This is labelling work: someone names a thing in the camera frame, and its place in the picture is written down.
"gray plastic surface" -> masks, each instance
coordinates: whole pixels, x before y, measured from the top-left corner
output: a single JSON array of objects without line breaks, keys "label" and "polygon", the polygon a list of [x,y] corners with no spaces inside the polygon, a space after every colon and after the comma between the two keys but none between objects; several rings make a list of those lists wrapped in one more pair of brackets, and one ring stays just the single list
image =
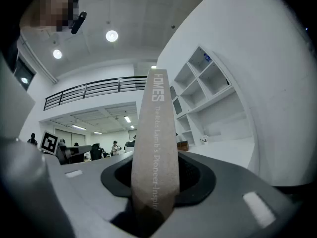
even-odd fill
[{"label": "gray plastic surface", "polygon": [[[250,191],[255,191],[266,202],[277,221],[279,215],[293,207],[288,198],[245,168],[180,152],[209,166],[216,175],[216,186],[201,204],[175,209],[152,237],[245,238],[254,235],[261,229],[242,198]],[[113,196],[102,185],[100,175],[106,167],[132,154],[64,166],[60,166],[54,156],[46,156],[53,186],[78,237],[131,237],[108,222],[124,210],[127,199]],[[74,178],[65,176],[74,170],[82,170],[83,174]]]}]

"white strip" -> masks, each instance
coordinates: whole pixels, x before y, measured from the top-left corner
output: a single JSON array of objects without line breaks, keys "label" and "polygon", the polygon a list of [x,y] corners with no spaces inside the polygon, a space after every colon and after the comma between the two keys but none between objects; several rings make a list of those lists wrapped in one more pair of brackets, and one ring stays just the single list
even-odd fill
[{"label": "white strip", "polygon": [[261,228],[266,228],[276,220],[274,214],[255,192],[243,195],[243,200]]},{"label": "white strip", "polygon": [[73,177],[76,177],[76,176],[79,176],[79,175],[82,175],[82,174],[83,174],[83,172],[82,172],[81,170],[75,170],[75,171],[66,173],[65,175],[66,175],[68,178],[73,178]]}]

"black microphone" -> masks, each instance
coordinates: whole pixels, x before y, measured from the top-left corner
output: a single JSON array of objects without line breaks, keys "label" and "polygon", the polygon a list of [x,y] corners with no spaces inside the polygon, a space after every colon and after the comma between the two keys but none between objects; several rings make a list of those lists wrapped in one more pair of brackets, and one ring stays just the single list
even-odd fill
[{"label": "black microphone", "polygon": [[71,28],[72,34],[76,34],[78,32],[79,28],[84,23],[86,16],[87,16],[87,12],[83,11],[82,13],[80,13],[78,19],[74,22],[74,24]]}]

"ceiling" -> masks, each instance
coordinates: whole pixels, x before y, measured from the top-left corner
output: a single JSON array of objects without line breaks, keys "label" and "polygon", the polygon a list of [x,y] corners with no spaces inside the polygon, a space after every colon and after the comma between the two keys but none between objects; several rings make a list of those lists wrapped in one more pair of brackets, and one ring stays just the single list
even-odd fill
[{"label": "ceiling", "polygon": [[[76,35],[70,31],[23,30],[43,66],[56,78],[91,64],[153,62],[179,25],[202,0],[79,0],[87,18]],[[105,38],[118,32],[116,42]],[[63,57],[56,60],[53,50]]]},{"label": "ceiling", "polygon": [[[131,123],[125,120],[128,116]],[[132,130],[131,125],[137,128],[138,114],[136,104],[122,104],[114,107],[101,107],[89,111],[81,111],[62,115],[47,121],[48,124],[60,127],[73,128],[72,125],[85,128],[85,132],[109,133],[122,130]]]}]

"window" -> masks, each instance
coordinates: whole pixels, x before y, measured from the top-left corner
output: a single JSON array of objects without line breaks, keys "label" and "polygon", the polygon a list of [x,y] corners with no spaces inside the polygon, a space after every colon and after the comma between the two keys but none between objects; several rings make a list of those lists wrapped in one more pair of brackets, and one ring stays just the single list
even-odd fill
[{"label": "window", "polygon": [[25,65],[25,63],[20,58],[18,58],[18,61],[16,62],[16,70],[14,76],[16,77],[18,82],[23,86],[23,88],[27,90],[34,77],[34,73],[30,71],[30,69]]}]

